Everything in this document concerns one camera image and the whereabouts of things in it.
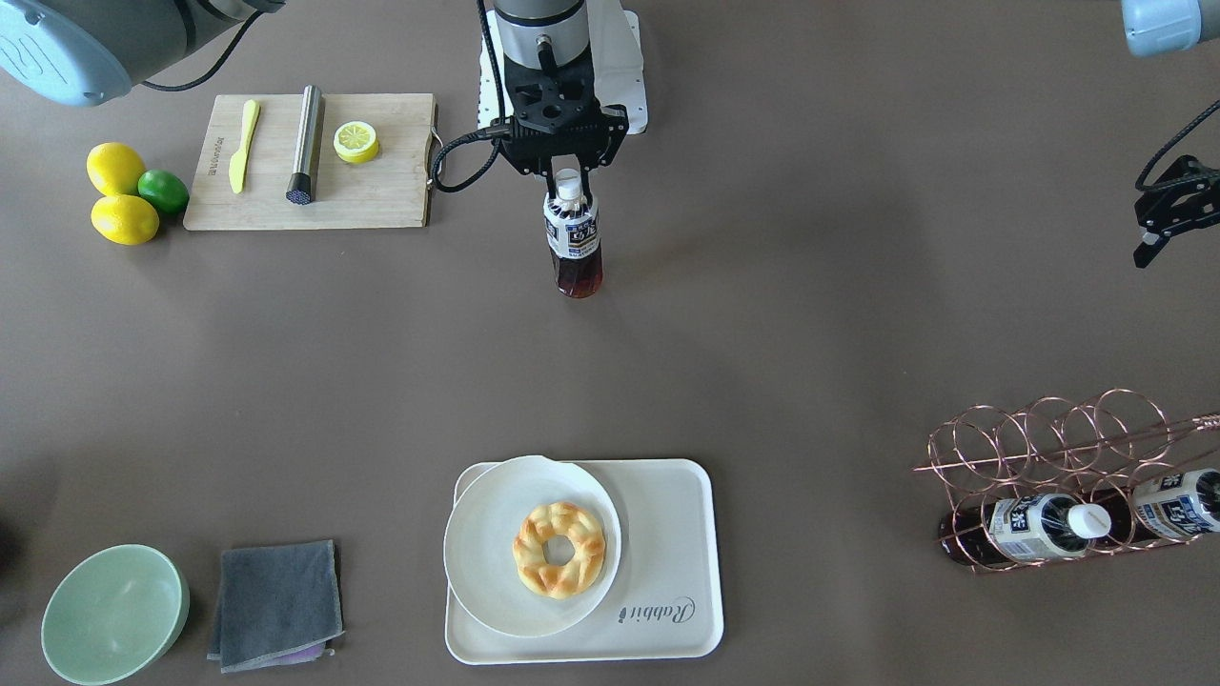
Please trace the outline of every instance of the metal muddler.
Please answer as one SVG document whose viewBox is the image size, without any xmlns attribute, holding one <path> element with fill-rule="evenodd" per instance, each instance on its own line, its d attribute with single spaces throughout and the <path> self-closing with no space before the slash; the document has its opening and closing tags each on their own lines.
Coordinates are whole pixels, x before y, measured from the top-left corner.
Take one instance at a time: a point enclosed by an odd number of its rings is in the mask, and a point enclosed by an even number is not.
<svg viewBox="0 0 1220 686">
<path fill-rule="evenodd" d="M 317 170 L 318 134 L 322 131 L 322 92 L 306 85 L 301 103 L 301 123 L 296 129 L 296 155 L 285 198 L 298 205 L 314 201 L 314 176 Z"/>
</svg>

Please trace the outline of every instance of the bottle label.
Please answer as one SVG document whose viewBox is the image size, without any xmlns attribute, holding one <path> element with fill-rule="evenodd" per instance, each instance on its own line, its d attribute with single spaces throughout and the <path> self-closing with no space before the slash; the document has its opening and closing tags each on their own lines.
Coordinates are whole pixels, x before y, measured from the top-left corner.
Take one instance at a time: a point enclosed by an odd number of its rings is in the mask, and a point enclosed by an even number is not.
<svg viewBox="0 0 1220 686">
<path fill-rule="evenodd" d="M 1207 471 L 1174 474 L 1136 486 L 1131 496 L 1139 521 L 1165 538 L 1220 531 L 1220 521 L 1208 516 L 1199 503 L 1199 476 Z"/>
<path fill-rule="evenodd" d="M 598 249 L 598 218 L 582 216 L 571 221 L 547 217 L 547 242 L 556 256 L 566 260 L 588 258 Z"/>
<path fill-rule="evenodd" d="M 996 503 L 987 529 L 1002 553 L 1017 561 L 1076 558 L 1085 551 L 1066 551 L 1050 540 L 1042 526 L 1042 510 L 1054 493 L 1026 496 Z"/>
</svg>

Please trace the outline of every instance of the black cable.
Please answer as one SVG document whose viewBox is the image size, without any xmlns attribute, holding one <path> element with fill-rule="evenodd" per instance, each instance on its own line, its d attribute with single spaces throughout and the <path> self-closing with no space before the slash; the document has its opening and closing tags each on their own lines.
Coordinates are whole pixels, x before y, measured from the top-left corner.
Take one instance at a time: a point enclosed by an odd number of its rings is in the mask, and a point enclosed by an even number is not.
<svg viewBox="0 0 1220 686">
<path fill-rule="evenodd" d="M 1166 181 L 1164 183 L 1153 183 L 1152 186 L 1144 183 L 1146 181 L 1148 181 L 1148 175 L 1152 173 L 1152 168 L 1157 166 L 1157 162 L 1159 162 L 1160 159 L 1164 157 L 1165 154 L 1174 148 L 1174 145 L 1181 143 L 1181 140 L 1186 138 L 1192 131 L 1194 131 L 1200 123 L 1203 123 L 1208 117 L 1214 115 L 1216 110 L 1220 110 L 1220 100 L 1216 100 L 1210 106 L 1208 106 L 1208 109 L 1199 112 L 1199 116 L 1194 117 L 1194 121 L 1186 125 L 1186 127 L 1182 128 L 1182 131 L 1177 132 L 1177 135 L 1170 138 L 1169 143 L 1165 143 L 1165 145 L 1163 145 L 1160 150 L 1157 150 L 1157 154 L 1153 155 L 1150 160 L 1148 160 L 1148 164 L 1144 166 L 1143 171 L 1139 172 L 1139 178 L 1136 179 L 1136 190 L 1139 190 L 1141 193 L 1159 192 L 1159 190 L 1165 190 L 1168 188 L 1186 186 L 1187 183 L 1197 183 L 1199 181 L 1220 178 L 1220 171 L 1213 170 L 1200 173 L 1192 173 L 1190 176 L 1183 176 L 1180 178 L 1175 178 L 1174 181 Z"/>
<path fill-rule="evenodd" d="M 237 44 L 242 40 L 242 37 L 245 35 L 245 32 L 250 31 L 250 24 L 254 23 L 254 20 L 261 16 L 262 12 L 255 12 L 249 17 L 246 17 L 245 22 L 242 23 L 242 28 L 237 29 L 237 35 L 234 35 L 233 40 L 229 42 L 228 48 L 226 48 L 224 51 L 221 52 L 221 56 L 216 60 L 216 63 L 212 65 L 212 68 L 207 70 L 207 72 L 204 76 L 196 78 L 195 81 L 192 81 L 190 83 L 183 83 L 182 85 L 161 85 L 160 83 L 152 83 L 149 81 L 143 82 L 142 85 L 146 85 L 152 90 L 178 93 L 181 90 L 188 90 L 190 88 L 194 88 L 200 83 L 204 83 L 205 81 L 212 78 L 214 76 L 216 76 L 216 72 L 221 71 L 221 67 L 224 66 L 224 61 L 228 60 L 229 55 L 233 54 L 233 50 L 237 48 Z"/>
<path fill-rule="evenodd" d="M 500 81 L 500 65 L 495 60 L 495 45 L 492 43 L 492 27 L 487 22 L 487 5 L 483 0 L 475 0 L 475 5 L 478 6 L 478 23 L 483 29 L 483 44 L 487 46 L 487 59 L 492 65 L 492 78 L 495 81 L 495 104 L 500 110 L 499 121 L 501 125 L 499 127 L 488 127 L 473 133 L 467 133 L 466 135 L 450 140 L 440 148 L 437 156 L 432 159 L 432 170 L 429 176 L 432 178 L 432 186 L 442 193 L 458 193 L 459 190 L 465 190 L 472 183 L 482 178 L 483 175 L 487 173 L 487 170 L 492 168 L 492 165 L 495 164 L 495 157 L 500 155 L 500 140 L 508 135 L 508 127 L 504 127 L 503 125 L 505 120 L 504 84 Z M 445 157 L 449 156 L 449 153 L 453 153 L 455 149 L 477 140 L 492 142 L 492 154 L 487 157 L 487 161 L 483 162 L 483 166 L 466 181 L 459 183 L 458 186 L 445 186 L 440 181 L 440 165 L 444 164 Z"/>
</svg>

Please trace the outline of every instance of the table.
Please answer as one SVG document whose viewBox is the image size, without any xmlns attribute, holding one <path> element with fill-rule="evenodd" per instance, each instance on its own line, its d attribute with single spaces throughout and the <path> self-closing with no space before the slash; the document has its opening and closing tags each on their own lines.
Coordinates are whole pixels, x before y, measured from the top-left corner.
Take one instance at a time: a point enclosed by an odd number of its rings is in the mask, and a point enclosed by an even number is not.
<svg viewBox="0 0 1220 686">
<path fill-rule="evenodd" d="M 1137 60 L 1115 2 L 639 0 L 649 131 L 594 176 L 605 283 L 554 292 L 543 187 L 498 165 L 423 229 L 89 226 L 105 140 L 189 179 L 220 93 L 434 93 L 473 128 L 465 4 L 293 0 L 207 84 L 96 110 L 0 99 L 0 682 L 59 684 L 59 580 L 142 542 L 194 610 L 143 684 L 204 660 L 221 551 L 334 538 L 337 655 L 245 684 L 1148 684 L 1215 675 L 1220 543 L 974 577 L 910 471 L 975 403 L 1142 391 L 1215 410 L 1220 233 L 1131 265 L 1148 156 L 1216 48 Z M 159 76 L 189 81 L 222 45 Z M 1182 151 L 1215 162 L 1205 126 Z M 453 159 L 456 179 L 482 151 Z M 471 668 L 442 537 L 468 465 L 691 458 L 725 636 L 698 660 Z"/>
</svg>

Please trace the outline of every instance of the hole in bread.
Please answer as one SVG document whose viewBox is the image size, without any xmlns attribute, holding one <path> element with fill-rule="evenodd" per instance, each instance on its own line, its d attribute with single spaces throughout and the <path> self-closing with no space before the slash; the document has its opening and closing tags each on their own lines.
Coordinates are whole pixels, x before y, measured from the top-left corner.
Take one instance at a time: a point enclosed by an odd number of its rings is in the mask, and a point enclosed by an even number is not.
<svg viewBox="0 0 1220 686">
<path fill-rule="evenodd" d="M 572 547 L 571 540 L 567 536 L 554 536 L 543 547 L 543 554 L 547 557 L 547 564 L 553 565 L 565 565 L 576 554 L 576 548 Z"/>
</svg>

